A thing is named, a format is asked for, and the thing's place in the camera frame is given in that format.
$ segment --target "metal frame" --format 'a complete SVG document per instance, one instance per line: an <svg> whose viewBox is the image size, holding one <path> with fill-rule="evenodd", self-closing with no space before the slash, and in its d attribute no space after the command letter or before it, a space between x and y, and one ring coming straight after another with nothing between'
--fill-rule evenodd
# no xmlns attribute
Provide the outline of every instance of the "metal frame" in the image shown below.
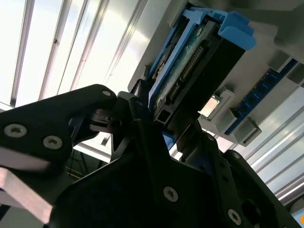
<svg viewBox="0 0 304 228"><path fill-rule="evenodd" d="M82 53L82 56L81 56L81 59L80 59L77 71L75 73L74 80L72 82L70 90L74 90L77 86L77 83L78 83L78 80L80 78L82 69L84 68L86 60L89 57L89 54L91 52L92 46L93 46L94 41L95 41L95 38L96 38L97 33L99 31L101 22L103 21L103 18L105 16L106 11L107 11L109 1L110 0L101 0L100 3L99 3L98 10L97 10L97 13L95 15L95 19L94 19L94 22L92 24L92 27L90 29L89 36L88 36L87 41L85 43L85 47L84 47L84 50L83 50L83 53Z"/></svg>
<svg viewBox="0 0 304 228"><path fill-rule="evenodd" d="M34 4L35 4L35 0L26 0L26 5L24 8L24 14L23 14L20 42L19 42L18 57L17 57L17 62L16 62L14 83L13 83L12 94L11 94L11 99L10 99L11 106L15 106L16 100L17 100L21 70L22 70L22 66L23 66L25 50L27 47L27 41L28 41L28 37L29 37L29 28L30 28L32 15L33 15Z"/></svg>
<svg viewBox="0 0 304 228"><path fill-rule="evenodd" d="M80 15L83 15L83 12L84 12L86 4L87 4L87 1L88 0L84 0L82 8L80 10ZM54 35L54 42L53 42L53 45L52 45L52 48L51 48L51 51L50 51L50 55L49 55L49 58L48 58L47 67L46 67L46 70L45 70L45 75L43 77L43 83L42 83L40 94L39 94L39 100L42 99L47 79L50 75L50 72L52 71L52 67L53 67L54 62L56 60L56 55L57 55L57 52L58 52L58 49L59 49L59 45L60 45L60 41L61 41L61 38L62 38L64 28L65 28L65 25L66 25L67 16L68 16L68 13L69 13L69 10L70 10L71 3L72 3L72 0L64 0L63 3L62 3L62 7L61 7L61 10L60 10L60 14L59 14L58 22L57 22L57 27L56 27L56 31L55 31L55 35ZM81 19L82 19L82 16L80 16L78 18L76 29L75 29L75 32L74 32L74 36L73 36L73 39L72 39L72 45L70 47L69 53L71 53L73 43L75 41L76 34L77 34L77 31L78 31Z"/></svg>
<svg viewBox="0 0 304 228"><path fill-rule="evenodd" d="M137 4L135 6L135 9L133 11L133 14L128 22L128 25L123 33L123 36L119 42L117 49L116 49L115 55L109 66L109 69L107 70L107 72L105 74L104 81L103 81L104 85L107 84L110 76L115 71L115 68L118 65L120 58L122 57L124 50L126 49L129 41L132 38L133 33L136 30L136 24L137 24L140 16L142 15L143 9L145 8L147 2L148 2L148 0L138 0Z"/></svg>

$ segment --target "bright window light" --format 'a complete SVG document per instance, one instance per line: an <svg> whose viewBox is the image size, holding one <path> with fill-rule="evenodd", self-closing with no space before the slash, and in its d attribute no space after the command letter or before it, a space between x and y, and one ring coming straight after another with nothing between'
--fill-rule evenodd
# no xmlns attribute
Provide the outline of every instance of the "bright window light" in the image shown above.
<svg viewBox="0 0 304 228"><path fill-rule="evenodd" d="M212 96L207 104L199 111L201 115L208 118L208 116L212 113L212 111L218 106L219 100Z"/></svg>
<svg viewBox="0 0 304 228"><path fill-rule="evenodd" d="M82 153L85 153L85 154L87 154L87 155L89 155L89 156L91 156L93 158L96 158L96 159L99 159L101 161L107 162L107 163L109 163L110 159L111 159L110 157L103 156L102 154L99 154L99 153L96 153L94 151L91 151L91 150L89 150L87 148L84 148L84 147L82 147L80 145L74 146L74 149L78 150L78 151L80 151Z"/></svg>
<svg viewBox="0 0 304 228"><path fill-rule="evenodd" d="M180 160L180 158L182 157L182 153L181 152L177 152L176 153L176 155L174 156L174 158L176 159L176 160Z"/></svg>
<svg viewBox="0 0 304 228"><path fill-rule="evenodd" d="M70 91L78 69L78 65L81 61L85 61L85 59L81 59L81 57L85 49L86 42L91 31L91 27L93 25L100 1L101 0L89 0L86 4L86 8L82 15L77 35L75 37L73 48L66 65L64 75L62 77L58 92L59 94Z"/></svg>
<svg viewBox="0 0 304 228"><path fill-rule="evenodd" d="M0 0L0 101L10 104L25 0Z"/></svg>
<svg viewBox="0 0 304 228"><path fill-rule="evenodd" d="M139 18L135 31L116 69L110 75L106 86L115 93L128 91L128 84L146 51L170 1L148 1Z"/></svg>
<svg viewBox="0 0 304 228"><path fill-rule="evenodd" d="M302 187L304 185L304 182L301 183L300 185L296 186L295 188L293 188L292 190L290 190L289 192L287 192L286 194L284 194L283 196L281 196L279 198L279 200L284 199L285 197L289 196L290 194L292 194L294 191L296 191L297 189L299 189L300 187Z"/></svg>
<svg viewBox="0 0 304 228"><path fill-rule="evenodd" d="M169 150L169 154L170 156L174 156L177 153L177 146L176 143L171 147L171 149Z"/></svg>
<svg viewBox="0 0 304 228"><path fill-rule="evenodd" d="M218 148L222 152L226 152L226 150L228 150L230 148L230 146L233 145L233 142L230 142L229 140L224 139L222 137L218 137L217 142L218 142Z"/></svg>
<svg viewBox="0 0 304 228"><path fill-rule="evenodd" d="M80 12L83 4L84 0L73 0L71 2L57 55L51 68L51 73L47 77L42 99L55 96L58 93L60 82L73 45L73 38L76 33L77 23L81 17Z"/></svg>
<svg viewBox="0 0 304 228"><path fill-rule="evenodd" d="M92 84L104 84L105 75L114 58L128 21L135 9L137 0L111 0L95 38L92 50L77 83L77 88Z"/></svg>
<svg viewBox="0 0 304 228"><path fill-rule="evenodd" d="M135 31L129 45L124 51L113 75L109 77L106 86L116 94L120 91L128 91L128 84L141 60L135 50L145 50L149 40L140 32Z"/></svg>
<svg viewBox="0 0 304 228"><path fill-rule="evenodd" d="M16 106L39 99L62 0L35 0Z"/></svg>
<svg viewBox="0 0 304 228"><path fill-rule="evenodd" d="M7 111L7 110L10 110L10 109L12 109L11 106L0 102L0 112L1 111Z"/></svg>

